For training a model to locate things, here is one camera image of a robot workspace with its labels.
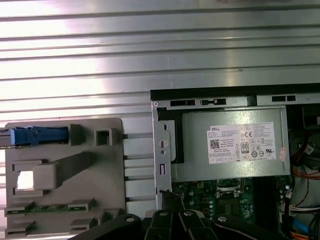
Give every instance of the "black edge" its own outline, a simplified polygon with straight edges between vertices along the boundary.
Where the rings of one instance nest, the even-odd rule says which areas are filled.
[[[151,90],[150,96],[152,101],[164,101],[190,98],[240,97],[303,93],[320,93],[320,83],[160,89]]]

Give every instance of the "barcode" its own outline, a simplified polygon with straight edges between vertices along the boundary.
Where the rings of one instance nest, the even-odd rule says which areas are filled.
[[[219,149],[220,148],[220,142],[218,139],[216,140],[210,140],[210,148],[211,149]]]

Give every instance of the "gray plastic part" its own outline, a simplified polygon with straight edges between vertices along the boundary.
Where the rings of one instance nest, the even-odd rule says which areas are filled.
[[[124,214],[124,212],[120,208],[104,209],[101,215],[98,217],[98,225],[103,224],[111,219],[114,219],[120,216],[121,214]]]
[[[85,141],[79,145],[73,145],[75,143],[70,140],[69,144],[43,144],[35,147],[5,150],[6,202],[8,206],[34,201],[37,207],[52,205],[67,205],[70,207],[73,205],[85,207],[85,209],[65,210],[66,208],[64,208],[64,210],[51,212],[43,210],[40,212],[30,211],[27,214],[7,214],[7,228],[9,230],[15,228],[17,220],[19,220],[21,222],[34,222],[34,227],[26,232],[29,235],[68,233],[74,220],[96,219],[98,221],[106,209],[121,209],[124,212],[126,211],[121,119],[95,118],[14,122],[9,123],[6,127],[70,126],[71,129],[74,128],[71,125],[80,126],[79,129]],[[114,136],[111,137],[112,145],[104,144],[96,146],[96,130],[111,130],[111,135]],[[28,199],[20,198],[20,196],[13,194],[13,189],[17,185],[19,171],[32,171],[36,165],[52,163],[56,160],[62,160],[83,152],[93,156],[93,163],[78,174],[71,174],[73,176],[65,180],[60,187],[48,191],[41,190],[40,192],[44,193],[42,196],[31,194]]]
[[[34,224],[34,221],[15,223],[5,230],[5,235],[10,238],[26,237],[32,230]]]
[[[80,124],[69,124],[69,145],[76,146],[86,141],[83,129]]]
[[[15,179],[15,184],[11,188],[11,194],[12,197],[15,199],[21,199],[21,198],[36,198],[36,197],[42,197],[46,192],[43,190],[18,190],[17,189],[17,180],[20,172],[22,171],[32,171],[33,168],[39,164],[44,163],[45,160],[27,160],[27,161],[13,161],[11,163],[11,171],[6,170],[7,173],[11,175],[12,178]]]
[[[24,203],[15,203],[5,208],[4,215],[7,216],[7,212],[14,212],[14,211],[25,211],[30,207],[33,207],[35,202],[24,202]]]
[[[112,128],[95,130],[94,140],[95,140],[96,146],[101,146],[101,145],[113,146],[113,145],[116,145],[119,141],[116,134],[116,129],[112,129]]]
[[[97,220],[95,218],[88,218],[88,219],[76,219],[74,220],[69,228],[70,233],[81,233],[87,230],[92,229],[97,225]]]
[[[62,186],[64,181],[90,167],[93,157],[81,152],[59,160],[36,165],[33,168],[35,190],[52,190]]]

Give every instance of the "connector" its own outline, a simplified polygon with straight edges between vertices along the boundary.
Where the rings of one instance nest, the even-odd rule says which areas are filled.
[[[294,217],[295,216],[295,214],[293,213],[293,209],[292,209],[292,207],[294,207],[295,205],[289,205],[289,216],[292,216],[292,217]]]
[[[28,126],[10,129],[13,146],[36,146],[39,144],[68,143],[68,127]]]
[[[10,130],[6,128],[0,129],[0,147],[7,148],[11,146]]]

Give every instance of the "blue plastic clip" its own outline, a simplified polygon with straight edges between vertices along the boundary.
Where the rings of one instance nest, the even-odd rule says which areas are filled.
[[[28,126],[10,129],[11,144],[15,146],[68,143],[68,127]]]

